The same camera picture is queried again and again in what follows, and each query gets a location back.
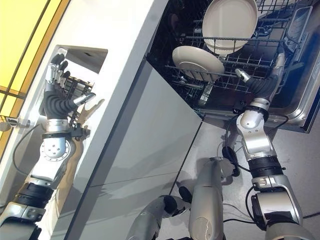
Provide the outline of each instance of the cabinet door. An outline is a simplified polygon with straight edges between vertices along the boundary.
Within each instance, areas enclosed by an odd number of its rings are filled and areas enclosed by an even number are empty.
[[[91,186],[177,173],[201,118],[146,62]]]

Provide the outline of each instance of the wire rack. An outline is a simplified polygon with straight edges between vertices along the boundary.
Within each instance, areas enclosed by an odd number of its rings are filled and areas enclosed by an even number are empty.
[[[92,87],[93,85],[91,85],[89,82],[70,76],[65,81],[65,86],[64,86],[65,98],[70,100],[70,99],[75,99],[77,97],[80,97],[83,94],[91,92]],[[79,108],[69,114],[69,117],[70,117],[69,124],[72,125],[73,127],[77,125],[80,117],[80,112],[78,110]]]
[[[288,38],[286,33],[290,26],[292,15],[298,8],[313,4],[312,0],[305,0],[303,2],[298,0],[257,0],[259,19],[252,37],[223,38],[202,36],[203,17],[210,1],[202,0],[198,2],[201,2],[201,4],[199,4],[199,9],[195,8],[193,11],[195,13],[191,14],[188,20],[184,19],[187,24],[184,27],[181,27],[179,32],[170,29],[168,24],[164,24],[165,27],[161,29],[160,37],[165,39],[164,33],[167,31],[167,34],[169,34],[169,36],[174,35],[174,38],[168,37],[167,41],[162,41],[162,49],[157,53],[159,56],[163,55],[167,57],[167,59],[163,61],[158,59],[157,61],[153,61],[153,63],[155,63],[154,67],[158,72],[160,72],[187,103],[198,101],[203,94],[209,95],[212,88],[223,88],[249,93],[248,88],[236,76],[235,69],[241,68],[255,78],[268,77],[277,57],[277,47],[280,43],[284,43],[286,38]],[[214,50],[216,48],[217,40],[233,41],[233,53],[228,55],[215,54],[214,51],[211,51],[207,47],[205,39],[213,40],[214,45],[212,47]],[[236,49],[236,43],[238,41],[246,41],[246,44],[240,50]],[[193,46],[212,53],[223,63],[225,72],[221,74],[175,67],[171,53],[172,50],[178,46]],[[276,94],[279,94],[282,87],[285,85],[288,78],[288,70],[292,68],[294,64],[293,59],[297,52],[296,50],[299,48],[301,48],[300,42],[296,44],[293,52],[286,54],[285,68],[287,71],[284,74]],[[214,76],[216,75],[218,75],[219,78],[214,80]]]

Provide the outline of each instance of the white plate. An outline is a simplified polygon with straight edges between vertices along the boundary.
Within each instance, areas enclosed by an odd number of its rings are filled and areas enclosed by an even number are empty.
[[[204,37],[251,38],[258,21],[258,8],[255,0],[213,0],[207,8],[203,23]],[[219,48],[233,48],[233,40],[205,39],[207,44]],[[247,41],[236,41],[241,47]]]
[[[211,72],[223,74],[225,72],[222,62],[201,48],[194,46],[178,46],[172,52],[172,59],[175,66],[179,69],[189,69],[200,72]],[[194,71],[182,70],[187,76],[200,81],[214,81],[219,75],[199,73]]]
[[[218,47],[218,46],[214,47],[214,46],[211,46],[209,44],[206,44],[206,46],[210,51],[214,52],[215,54],[219,54],[219,55],[233,54],[233,53],[235,53],[236,51],[240,50],[243,47],[243,45],[242,45],[242,46],[238,46],[238,47],[235,47],[235,48],[233,48],[233,47],[231,47],[231,48],[223,47],[222,48],[222,47]]]

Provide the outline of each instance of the dishwasher rack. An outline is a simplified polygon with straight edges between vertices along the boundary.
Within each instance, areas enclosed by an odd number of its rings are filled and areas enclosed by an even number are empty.
[[[210,1],[203,0],[202,6],[207,6]],[[287,30],[292,21],[292,16],[299,8],[311,6],[312,0],[262,0],[257,1],[259,19],[256,29],[251,38],[233,38],[233,37],[203,37],[202,22],[206,11],[206,7],[198,11],[196,17],[201,19],[193,19],[188,27],[185,27],[185,32],[180,32],[174,39],[176,45],[171,44],[172,50],[178,46],[193,46],[206,50],[215,55],[224,65],[225,72],[205,72],[192,69],[180,69],[175,67],[172,61],[172,56],[168,55],[166,61],[162,61],[162,65],[155,63],[157,71],[167,80],[167,82],[177,91],[177,93],[193,107],[198,100],[210,95],[212,88],[228,89],[236,92],[250,94],[248,88],[235,74],[236,68],[245,70],[249,75],[255,78],[266,78],[272,71],[273,65],[277,57],[277,47],[280,43],[285,43],[291,38],[287,35]],[[286,51],[285,73],[280,83],[276,94],[279,94],[282,87],[285,85],[290,70],[299,68],[302,64],[299,63],[300,49],[303,47],[306,35],[303,35],[299,41],[295,41],[296,46],[294,51]],[[204,39],[216,40],[232,40],[234,46],[237,41],[247,41],[247,43],[238,51],[233,48],[233,53],[228,55],[218,55],[210,51]],[[187,76],[184,72],[191,75],[200,75],[202,79],[206,76],[218,75],[219,78],[215,81],[201,81]]]

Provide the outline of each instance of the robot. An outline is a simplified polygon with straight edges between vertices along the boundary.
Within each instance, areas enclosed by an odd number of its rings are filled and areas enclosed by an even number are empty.
[[[285,66],[282,44],[268,78],[250,77],[242,69],[236,75],[249,87],[254,99],[236,120],[242,137],[242,148],[252,175],[252,188],[259,192],[251,197],[254,223],[265,231],[265,240],[315,240],[302,227],[303,215],[294,191],[283,173],[274,146],[264,131],[268,109],[280,84]],[[145,207],[134,220],[126,240],[155,240],[162,218],[169,218],[190,209],[188,230],[192,240],[224,240],[223,195],[221,180],[239,175],[237,162],[232,161],[228,146],[224,157],[213,157],[199,173],[193,196],[184,187],[182,198],[160,196]]]
[[[74,140],[90,134],[81,125],[71,127],[68,114],[88,102],[95,94],[90,92],[67,100],[63,86],[70,72],[64,73],[68,65],[65,56],[57,54],[52,58],[45,75],[43,97],[47,117],[46,133],[42,135],[40,157],[23,186],[0,215],[1,240],[37,240],[41,229],[37,227],[45,207],[64,176],[68,160],[75,153]]]
[[[252,175],[252,188],[259,192],[251,197],[252,219],[266,231],[266,240],[315,240],[302,227],[303,216],[298,201],[264,131],[268,109],[284,73],[285,51],[282,45],[277,53],[275,66],[268,78],[255,79],[241,69],[235,70],[255,96],[236,120]],[[70,128],[67,116],[94,97],[94,93],[74,100],[64,99],[60,91],[66,65],[61,63],[63,60],[62,54],[56,55],[48,65],[44,90],[44,110],[48,121],[47,132],[42,136],[41,155],[14,200],[8,203],[0,216],[1,240],[38,239],[41,229],[36,222],[44,215],[45,206],[65,173],[68,159],[74,154],[73,138],[89,134],[81,126]],[[189,233],[193,240],[226,239],[221,180],[239,175],[239,169],[237,163],[232,161],[227,146],[225,156],[213,157],[204,165],[193,196],[186,188],[180,187],[181,198],[163,195],[149,203],[134,220],[126,239],[155,240],[163,218],[186,210],[190,210]]]

